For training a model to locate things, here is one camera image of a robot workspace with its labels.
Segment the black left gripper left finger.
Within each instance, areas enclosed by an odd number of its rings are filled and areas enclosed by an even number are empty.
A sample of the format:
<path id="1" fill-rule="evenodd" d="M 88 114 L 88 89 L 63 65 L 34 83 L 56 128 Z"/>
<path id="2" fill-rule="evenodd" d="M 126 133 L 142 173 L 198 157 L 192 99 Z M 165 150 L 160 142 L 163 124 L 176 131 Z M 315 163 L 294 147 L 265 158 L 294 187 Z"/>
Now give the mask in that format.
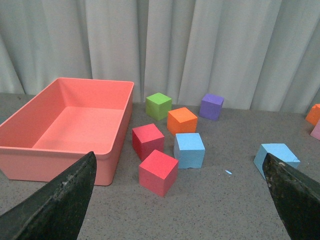
<path id="1" fill-rule="evenodd" d="M 91 151 L 0 217 L 2 240 L 76 240 L 92 196 Z"/>

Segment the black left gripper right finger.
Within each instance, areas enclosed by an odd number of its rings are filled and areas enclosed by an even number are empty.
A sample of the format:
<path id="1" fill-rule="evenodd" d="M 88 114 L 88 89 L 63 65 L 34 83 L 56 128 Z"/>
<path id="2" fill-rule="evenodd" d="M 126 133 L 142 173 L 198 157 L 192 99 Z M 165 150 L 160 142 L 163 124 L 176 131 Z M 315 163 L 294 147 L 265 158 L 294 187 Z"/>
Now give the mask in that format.
<path id="1" fill-rule="evenodd" d="M 278 215 L 292 240 L 320 238 L 320 183 L 271 153 L 262 164 Z"/>

